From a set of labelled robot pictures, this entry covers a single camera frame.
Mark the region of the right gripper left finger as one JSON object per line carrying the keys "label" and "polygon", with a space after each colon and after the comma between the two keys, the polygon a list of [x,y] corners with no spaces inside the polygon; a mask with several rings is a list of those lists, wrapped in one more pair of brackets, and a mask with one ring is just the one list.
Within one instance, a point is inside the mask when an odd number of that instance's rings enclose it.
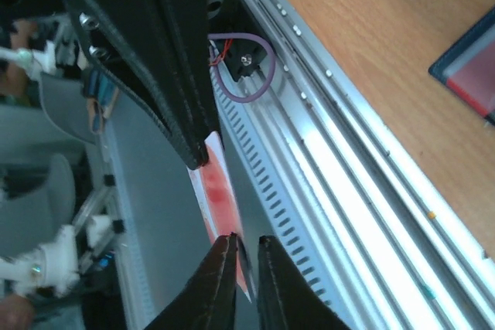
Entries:
{"label": "right gripper left finger", "polygon": [[233,329],[236,309],[237,234],[219,236],[176,298],[148,330]]}

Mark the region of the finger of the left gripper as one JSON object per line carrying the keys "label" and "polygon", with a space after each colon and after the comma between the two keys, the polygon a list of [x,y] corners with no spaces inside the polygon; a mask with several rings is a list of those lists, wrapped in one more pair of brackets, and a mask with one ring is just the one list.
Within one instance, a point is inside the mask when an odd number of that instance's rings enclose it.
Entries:
{"label": "finger of the left gripper", "polygon": [[166,118],[171,111],[166,89],[172,82],[171,74],[166,72],[166,57],[172,53],[166,46],[164,17],[158,0],[63,0],[63,3],[85,48],[96,46],[97,37],[103,36],[103,45],[114,49],[115,57],[104,61],[101,68],[145,108],[176,150],[179,141],[174,132],[178,126]]}
{"label": "finger of the left gripper", "polygon": [[166,57],[166,72],[172,79],[166,89],[171,104],[166,118],[178,126],[176,150],[183,161],[206,164],[205,140],[220,130],[210,81],[207,0],[158,0],[158,7],[172,53]]}

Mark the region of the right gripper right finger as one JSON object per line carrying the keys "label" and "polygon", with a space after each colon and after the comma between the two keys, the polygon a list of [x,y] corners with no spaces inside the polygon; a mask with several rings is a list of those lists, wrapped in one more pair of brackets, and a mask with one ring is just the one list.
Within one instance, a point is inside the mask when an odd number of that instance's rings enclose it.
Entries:
{"label": "right gripper right finger", "polygon": [[258,242],[261,329],[348,329],[307,284],[276,236]]}

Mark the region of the dark blue card holder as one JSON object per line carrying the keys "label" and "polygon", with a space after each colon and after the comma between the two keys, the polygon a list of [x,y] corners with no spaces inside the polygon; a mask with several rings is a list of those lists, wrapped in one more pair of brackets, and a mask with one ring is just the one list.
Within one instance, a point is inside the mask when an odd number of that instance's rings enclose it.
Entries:
{"label": "dark blue card holder", "polygon": [[494,124],[494,9],[457,39],[428,73]]}

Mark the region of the plain red card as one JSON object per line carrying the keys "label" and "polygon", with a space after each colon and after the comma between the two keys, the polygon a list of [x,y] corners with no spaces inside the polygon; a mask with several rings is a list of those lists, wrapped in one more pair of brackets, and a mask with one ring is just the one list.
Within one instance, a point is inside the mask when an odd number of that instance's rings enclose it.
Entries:
{"label": "plain red card", "polygon": [[447,72],[446,86],[494,124],[494,41],[476,42]]}

